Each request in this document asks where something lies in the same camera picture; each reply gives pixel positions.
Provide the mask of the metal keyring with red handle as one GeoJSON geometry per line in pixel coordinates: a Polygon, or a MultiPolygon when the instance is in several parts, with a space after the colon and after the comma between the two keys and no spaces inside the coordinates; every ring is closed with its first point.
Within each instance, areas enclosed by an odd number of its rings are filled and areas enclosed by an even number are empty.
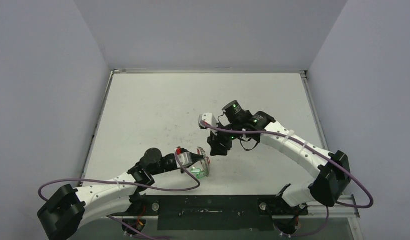
{"type": "Polygon", "coordinates": [[[210,175],[210,159],[202,147],[197,147],[197,153],[204,158],[200,160],[201,168],[195,173],[197,179],[207,178],[210,175]]]}

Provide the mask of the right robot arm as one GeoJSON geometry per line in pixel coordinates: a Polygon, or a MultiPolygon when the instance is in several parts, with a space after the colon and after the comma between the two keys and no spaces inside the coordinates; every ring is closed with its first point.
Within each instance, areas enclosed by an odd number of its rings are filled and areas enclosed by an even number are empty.
{"type": "Polygon", "coordinates": [[[227,104],[222,112],[228,120],[227,125],[219,122],[212,113],[199,116],[199,127],[210,130],[207,143],[211,156],[226,156],[235,140],[254,140],[287,156],[313,178],[311,182],[289,183],[283,187],[275,201],[279,213],[289,214],[296,206],[308,202],[319,202],[326,207],[336,204],[351,181],[346,174],[349,163],[345,153],[332,153],[310,144],[267,113],[258,111],[252,114],[236,100],[227,104]]]}

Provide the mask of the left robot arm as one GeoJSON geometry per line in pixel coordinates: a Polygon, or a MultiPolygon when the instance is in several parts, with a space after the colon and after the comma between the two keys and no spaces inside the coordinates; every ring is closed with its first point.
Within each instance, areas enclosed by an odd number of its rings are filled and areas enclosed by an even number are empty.
{"type": "Polygon", "coordinates": [[[135,196],[146,189],[154,189],[153,176],[177,170],[187,173],[197,162],[209,163],[201,148],[193,153],[178,147],[166,156],[159,149],[150,148],[132,168],[110,180],[84,178],[82,181],[91,183],[90,186],[72,187],[70,179],[63,179],[65,185],[49,198],[42,195],[42,189],[49,186],[46,183],[38,189],[45,203],[37,217],[48,239],[67,240],[78,228],[102,217],[123,212],[132,216],[138,214],[142,202],[135,196]]]}

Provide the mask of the key with green tag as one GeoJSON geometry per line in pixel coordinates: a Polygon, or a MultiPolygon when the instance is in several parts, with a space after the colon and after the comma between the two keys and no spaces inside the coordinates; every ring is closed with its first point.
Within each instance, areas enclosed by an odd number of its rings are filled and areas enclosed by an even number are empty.
{"type": "Polygon", "coordinates": [[[195,168],[195,167],[192,167],[191,169],[190,169],[190,173],[196,178],[196,179],[201,179],[201,178],[204,178],[204,177],[207,177],[207,171],[205,171],[205,170],[203,170],[203,169],[201,169],[201,168],[195,168]]]}

